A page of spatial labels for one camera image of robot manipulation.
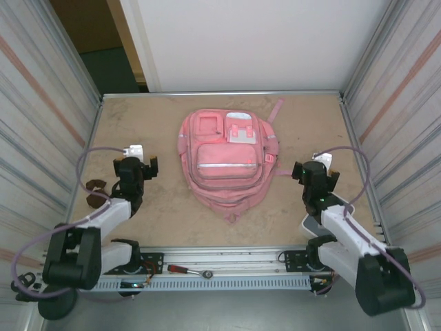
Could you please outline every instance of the metal wall panel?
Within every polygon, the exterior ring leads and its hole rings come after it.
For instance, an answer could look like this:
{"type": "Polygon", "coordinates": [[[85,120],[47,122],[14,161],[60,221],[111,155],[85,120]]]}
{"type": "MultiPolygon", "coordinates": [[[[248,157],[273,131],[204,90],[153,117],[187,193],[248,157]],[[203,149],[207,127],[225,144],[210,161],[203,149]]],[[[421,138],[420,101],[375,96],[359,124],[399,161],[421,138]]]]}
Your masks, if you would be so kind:
{"type": "Polygon", "coordinates": [[[405,1],[345,91],[389,240],[441,311],[441,2],[405,1]]]}
{"type": "MultiPolygon", "coordinates": [[[[0,329],[18,318],[10,261],[65,221],[99,95],[46,1],[0,2],[0,329]]],[[[39,268],[43,244],[21,258],[39,268]]]]}

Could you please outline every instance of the red screwdriver handle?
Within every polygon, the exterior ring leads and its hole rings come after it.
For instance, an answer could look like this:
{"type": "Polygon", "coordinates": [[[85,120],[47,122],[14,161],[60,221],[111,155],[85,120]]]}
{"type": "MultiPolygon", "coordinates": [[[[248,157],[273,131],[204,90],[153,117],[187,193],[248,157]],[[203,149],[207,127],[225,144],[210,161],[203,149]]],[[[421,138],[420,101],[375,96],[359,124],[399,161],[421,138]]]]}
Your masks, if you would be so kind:
{"type": "Polygon", "coordinates": [[[180,267],[179,265],[170,264],[167,267],[167,270],[170,272],[177,272],[179,274],[186,274],[188,271],[188,268],[180,267]]]}

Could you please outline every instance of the mounting plate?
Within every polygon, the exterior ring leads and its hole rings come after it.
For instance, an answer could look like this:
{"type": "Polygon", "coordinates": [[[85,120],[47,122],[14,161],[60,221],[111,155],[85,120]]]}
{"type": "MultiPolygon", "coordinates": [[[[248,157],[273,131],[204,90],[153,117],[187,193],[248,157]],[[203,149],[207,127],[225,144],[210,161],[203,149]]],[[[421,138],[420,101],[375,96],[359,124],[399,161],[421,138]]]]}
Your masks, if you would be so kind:
{"type": "MultiPolygon", "coordinates": [[[[155,274],[162,274],[163,273],[163,266],[164,266],[164,254],[163,253],[152,253],[152,252],[146,252],[141,253],[141,261],[149,261],[152,262],[156,268],[155,274]]],[[[116,267],[111,269],[109,272],[105,273],[106,275],[134,275],[134,274],[152,274],[152,267],[147,264],[147,267],[142,265],[139,267],[138,270],[134,272],[128,272],[124,270],[124,268],[116,267]]]]}
{"type": "Polygon", "coordinates": [[[283,252],[285,256],[285,268],[287,272],[326,272],[332,271],[331,268],[323,266],[317,270],[308,263],[308,254],[306,250],[287,250],[283,252]]]}

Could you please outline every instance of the white wall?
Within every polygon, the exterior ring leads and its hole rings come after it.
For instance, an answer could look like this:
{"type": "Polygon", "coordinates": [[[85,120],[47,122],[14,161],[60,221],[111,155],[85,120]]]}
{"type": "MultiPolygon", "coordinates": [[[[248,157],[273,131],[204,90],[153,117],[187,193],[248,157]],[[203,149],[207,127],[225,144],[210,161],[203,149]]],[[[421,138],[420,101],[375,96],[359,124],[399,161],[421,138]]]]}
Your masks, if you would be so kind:
{"type": "Polygon", "coordinates": [[[388,0],[121,0],[149,89],[341,89],[388,0]]]}

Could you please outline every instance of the black cable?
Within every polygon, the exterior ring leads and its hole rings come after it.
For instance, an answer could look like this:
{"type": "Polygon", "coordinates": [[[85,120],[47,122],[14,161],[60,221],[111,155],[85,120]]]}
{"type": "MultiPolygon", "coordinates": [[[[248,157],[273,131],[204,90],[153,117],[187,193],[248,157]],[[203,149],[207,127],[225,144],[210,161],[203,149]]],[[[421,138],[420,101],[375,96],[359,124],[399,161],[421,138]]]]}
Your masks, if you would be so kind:
{"type": "Polygon", "coordinates": [[[142,264],[144,265],[145,271],[147,272],[147,275],[148,275],[147,278],[152,280],[153,276],[156,274],[156,266],[155,266],[155,264],[153,262],[151,262],[151,261],[143,261],[142,264]],[[151,265],[151,269],[152,269],[152,272],[151,272],[150,275],[148,274],[148,272],[149,272],[148,271],[148,265],[149,264],[151,265]]]}
{"type": "Polygon", "coordinates": [[[278,255],[278,257],[277,257],[277,262],[280,262],[280,263],[285,263],[286,261],[281,261],[280,260],[280,257],[282,256],[282,254],[284,254],[284,253],[286,253],[286,250],[284,250],[283,252],[281,252],[279,255],[278,255]]]}

